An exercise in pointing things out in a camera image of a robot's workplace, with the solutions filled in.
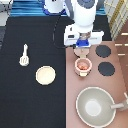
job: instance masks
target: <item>cup rim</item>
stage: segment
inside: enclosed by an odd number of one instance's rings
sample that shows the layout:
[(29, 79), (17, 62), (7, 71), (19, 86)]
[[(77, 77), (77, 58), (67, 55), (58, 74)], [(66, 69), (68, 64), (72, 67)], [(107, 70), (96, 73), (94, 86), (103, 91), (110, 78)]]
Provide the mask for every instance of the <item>cup rim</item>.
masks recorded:
[[(80, 69), (77, 67), (77, 63), (78, 63), (78, 61), (81, 60), (81, 59), (85, 59), (85, 60), (87, 60), (87, 61), (89, 62), (90, 66), (89, 66), (89, 68), (88, 68), (87, 70), (80, 70)], [(82, 73), (83, 73), (83, 72), (88, 72), (88, 71), (90, 71), (91, 68), (92, 68), (92, 62), (91, 62), (88, 58), (78, 58), (78, 59), (75, 61), (75, 68), (76, 68), (78, 71), (82, 72)]]

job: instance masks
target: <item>black circle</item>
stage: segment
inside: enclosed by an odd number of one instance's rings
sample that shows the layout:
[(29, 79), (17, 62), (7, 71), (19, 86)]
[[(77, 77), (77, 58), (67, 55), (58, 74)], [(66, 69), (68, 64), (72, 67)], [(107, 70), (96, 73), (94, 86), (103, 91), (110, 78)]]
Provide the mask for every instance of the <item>black circle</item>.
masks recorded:
[(112, 76), (115, 72), (114, 66), (109, 62), (101, 62), (98, 66), (98, 70), (103, 76)]
[(99, 45), (96, 48), (96, 54), (102, 58), (105, 58), (111, 54), (111, 49), (106, 45)]

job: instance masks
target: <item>white spoon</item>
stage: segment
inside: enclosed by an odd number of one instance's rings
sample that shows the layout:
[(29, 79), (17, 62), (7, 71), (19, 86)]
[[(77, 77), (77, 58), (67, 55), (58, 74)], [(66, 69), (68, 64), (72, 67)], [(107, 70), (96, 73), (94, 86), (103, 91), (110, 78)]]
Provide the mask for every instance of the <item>white spoon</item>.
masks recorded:
[(29, 64), (29, 58), (27, 56), (27, 49), (28, 49), (28, 46), (27, 46), (27, 44), (25, 44), (23, 56), (20, 57), (20, 61), (19, 61), (21, 66), (27, 66)]

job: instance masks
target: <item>bowl rim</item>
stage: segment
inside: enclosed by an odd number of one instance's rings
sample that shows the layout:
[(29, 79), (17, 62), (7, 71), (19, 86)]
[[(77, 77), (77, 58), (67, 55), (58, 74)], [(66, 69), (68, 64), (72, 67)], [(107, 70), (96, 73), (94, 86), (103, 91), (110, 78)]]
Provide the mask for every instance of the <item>bowl rim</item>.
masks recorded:
[(89, 124), (89, 123), (88, 123), (87, 121), (85, 121), (85, 120), (82, 118), (82, 116), (80, 115), (79, 109), (78, 109), (78, 100), (79, 100), (80, 96), (81, 96), (85, 91), (87, 91), (87, 90), (89, 90), (89, 89), (98, 89), (98, 90), (101, 90), (101, 91), (105, 92), (105, 93), (110, 97), (110, 99), (111, 99), (111, 101), (113, 102), (113, 104), (115, 104), (115, 102), (114, 102), (112, 96), (111, 96), (107, 91), (105, 91), (104, 89), (102, 89), (102, 88), (100, 88), (100, 87), (87, 87), (87, 88), (83, 89), (83, 90), (78, 94), (77, 99), (76, 99), (76, 110), (77, 110), (78, 116), (80, 117), (80, 119), (81, 119), (85, 124), (87, 124), (88, 126), (94, 127), (94, 128), (95, 128), (95, 127), (101, 127), (101, 128), (102, 128), (102, 127), (106, 127), (106, 126), (110, 125), (110, 124), (112, 123), (112, 121), (114, 120), (114, 118), (115, 118), (116, 109), (114, 109), (113, 116), (112, 116), (111, 120), (110, 120), (108, 123), (106, 123), (106, 124), (104, 124), (104, 125), (101, 125), (101, 126), (95, 126), (95, 125)]

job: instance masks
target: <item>wall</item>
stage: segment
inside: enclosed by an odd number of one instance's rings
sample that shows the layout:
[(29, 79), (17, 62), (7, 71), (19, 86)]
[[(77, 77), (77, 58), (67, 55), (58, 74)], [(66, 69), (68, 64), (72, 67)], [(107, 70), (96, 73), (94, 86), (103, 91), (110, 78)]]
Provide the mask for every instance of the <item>wall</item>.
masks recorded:
[(128, 0), (105, 0), (104, 5), (110, 24), (111, 36), (115, 40), (128, 19)]

